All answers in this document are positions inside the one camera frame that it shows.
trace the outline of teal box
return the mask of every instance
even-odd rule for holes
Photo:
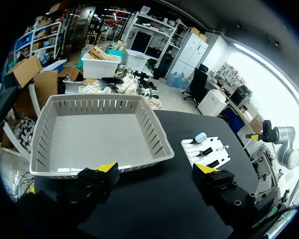
[[[118,51],[118,50],[106,48],[105,53],[109,54],[109,55],[120,56],[122,58],[122,60],[124,58],[124,51]]]

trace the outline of black screw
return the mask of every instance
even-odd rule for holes
[[[236,200],[234,202],[234,205],[237,206],[237,207],[239,207],[241,205],[241,201],[240,200]]]

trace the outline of gray plastic basket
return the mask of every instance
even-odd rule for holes
[[[120,172],[174,157],[162,126],[142,96],[51,96],[34,128],[30,173],[76,178],[82,169],[118,162]]]

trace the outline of light blue knob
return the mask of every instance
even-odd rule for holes
[[[201,142],[205,141],[206,139],[207,139],[207,135],[204,132],[202,132],[202,133],[198,134],[194,140],[196,141],[196,143],[201,143]]]

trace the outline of black table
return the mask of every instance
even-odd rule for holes
[[[257,175],[248,156],[224,120],[180,112],[155,111],[175,152],[173,159],[153,167],[120,174],[107,202],[99,205],[80,229],[101,239],[227,238],[226,226],[214,208],[205,205],[191,180],[191,166],[182,139],[205,132],[228,144],[228,169],[247,192],[255,192]],[[67,180],[35,178],[35,191],[55,199]]]

